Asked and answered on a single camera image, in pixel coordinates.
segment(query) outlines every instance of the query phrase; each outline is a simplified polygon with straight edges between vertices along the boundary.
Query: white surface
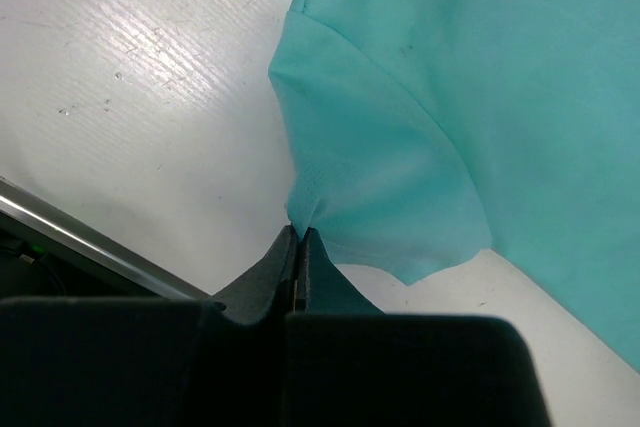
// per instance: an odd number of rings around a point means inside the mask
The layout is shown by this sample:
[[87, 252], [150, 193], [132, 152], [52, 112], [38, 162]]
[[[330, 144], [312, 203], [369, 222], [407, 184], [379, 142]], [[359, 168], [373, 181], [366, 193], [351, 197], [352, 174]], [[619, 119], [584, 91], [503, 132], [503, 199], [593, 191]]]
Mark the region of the white surface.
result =
[[[266, 72], [289, 3], [0, 0], [0, 175], [218, 290], [286, 223]], [[640, 376], [495, 254], [412, 287], [346, 272], [386, 310], [511, 320], [557, 425], [640, 425]]]

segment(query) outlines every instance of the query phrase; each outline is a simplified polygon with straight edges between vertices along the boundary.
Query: teal fabric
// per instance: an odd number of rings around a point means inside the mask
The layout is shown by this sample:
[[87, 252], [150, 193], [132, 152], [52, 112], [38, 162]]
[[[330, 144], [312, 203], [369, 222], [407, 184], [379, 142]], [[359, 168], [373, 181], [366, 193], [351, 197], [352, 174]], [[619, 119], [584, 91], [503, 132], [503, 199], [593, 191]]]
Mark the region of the teal fabric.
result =
[[640, 368], [640, 0], [294, 0], [270, 76], [334, 262], [492, 247]]

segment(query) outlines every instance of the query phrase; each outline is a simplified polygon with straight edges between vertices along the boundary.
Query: black plastic object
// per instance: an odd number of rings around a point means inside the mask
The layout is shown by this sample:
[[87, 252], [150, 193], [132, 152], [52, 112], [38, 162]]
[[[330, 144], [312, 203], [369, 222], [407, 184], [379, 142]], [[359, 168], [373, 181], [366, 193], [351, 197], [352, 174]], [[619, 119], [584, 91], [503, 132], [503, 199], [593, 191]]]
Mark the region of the black plastic object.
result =
[[26, 242], [0, 231], [0, 299], [14, 295], [55, 296], [62, 287], [46, 268], [28, 256]]
[[73, 270], [84, 272], [88, 277], [96, 282], [108, 286], [111, 295], [128, 295], [135, 297], [155, 296], [148, 289], [125, 279], [104, 266], [88, 259], [86, 256], [75, 252], [62, 245], [60, 242], [44, 235], [35, 229], [21, 223], [17, 219], [0, 212], [0, 236], [11, 235], [12, 237], [27, 240], [44, 248], [51, 257], [55, 257], [59, 265], [66, 265]]
[[344, 282], [287, 227], [209, 300], [0, 303], [0, 425], [549, 425], [507, 323], [381, 315]]

